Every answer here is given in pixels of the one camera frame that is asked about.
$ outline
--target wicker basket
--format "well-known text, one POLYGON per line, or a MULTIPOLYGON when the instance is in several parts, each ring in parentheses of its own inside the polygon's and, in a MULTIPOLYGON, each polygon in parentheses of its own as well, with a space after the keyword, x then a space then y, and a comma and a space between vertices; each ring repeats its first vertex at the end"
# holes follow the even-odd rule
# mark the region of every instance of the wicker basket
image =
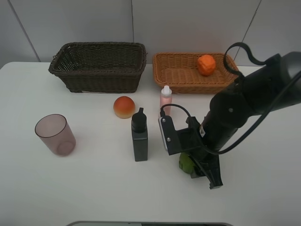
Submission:
MULTIPOLYGON (((173 93, 217 93, 237 78, 225 69, 223 56, 223 53, 157 53, 153 58, 154 80, 160 87, 169 85, 173 93), (216 70, 208 77, 198 72, 197 60, 205 54, 216 61, 216 70)), ((227 62, 238 70, 230 56, 227 62)))
POLYGON ((139 43, 73 42, 54 56, 49 72, 75 93, 134 93, 145 65, 139 43))

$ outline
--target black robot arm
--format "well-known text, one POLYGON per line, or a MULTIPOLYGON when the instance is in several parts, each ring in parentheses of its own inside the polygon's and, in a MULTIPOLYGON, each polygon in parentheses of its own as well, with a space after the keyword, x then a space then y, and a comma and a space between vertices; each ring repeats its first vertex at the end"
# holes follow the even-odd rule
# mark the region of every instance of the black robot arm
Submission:
POLYGON ((224 65, 238 78, 210 102, 210 111, 200 125, 195 117, 188 113, 188 128, 176 131, 170 116, 161 109, 159 119, 161 134, 168 153, 186 152, 196 167, 192 178, 206 176, 210 188, 222 186, 219 155, 226 153, 251 133, 270 111, 288 107, 301 102, 301 53, 291 52, 283 57, 275 55, 265 62, 256 60, 249 47, 244 43, 235 43, 247 51, 249 59, 258 65, 266 65, 244 77, 239 71, 224 65), (262 115, 237 142, 225 150, 219 151, 233 134, 253 115, 262 115))

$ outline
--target plastic cup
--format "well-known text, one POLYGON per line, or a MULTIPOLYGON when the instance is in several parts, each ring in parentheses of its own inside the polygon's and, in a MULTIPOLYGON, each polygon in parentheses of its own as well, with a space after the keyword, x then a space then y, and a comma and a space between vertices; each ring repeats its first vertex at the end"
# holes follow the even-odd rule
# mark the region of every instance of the plastic cup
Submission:
POLYGON ((56 155, 67 156, 75 148, 76 141, 66 118, 51 114, 38 121, 35 133, 56 155))

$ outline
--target black bottle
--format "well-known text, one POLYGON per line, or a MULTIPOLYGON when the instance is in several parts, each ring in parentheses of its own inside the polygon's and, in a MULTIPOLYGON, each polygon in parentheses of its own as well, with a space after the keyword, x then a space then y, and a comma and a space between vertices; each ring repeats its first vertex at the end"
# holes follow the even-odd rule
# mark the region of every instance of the black bottle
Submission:
POLYGON ((132 116, 132 138, 135 161, 146 161, 148 154, 148 135, 146 115, 143 113, 142 107, 132 116))

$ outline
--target orange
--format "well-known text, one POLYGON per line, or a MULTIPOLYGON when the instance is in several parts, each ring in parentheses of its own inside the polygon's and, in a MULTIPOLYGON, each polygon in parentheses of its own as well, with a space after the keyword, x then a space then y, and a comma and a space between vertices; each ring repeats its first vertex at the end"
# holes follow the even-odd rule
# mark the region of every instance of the orange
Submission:
POLYGON ((211 75, 216 68, 216 63, 211 55, 203 55, 198 58, 198 71, 203 76, 211 75))

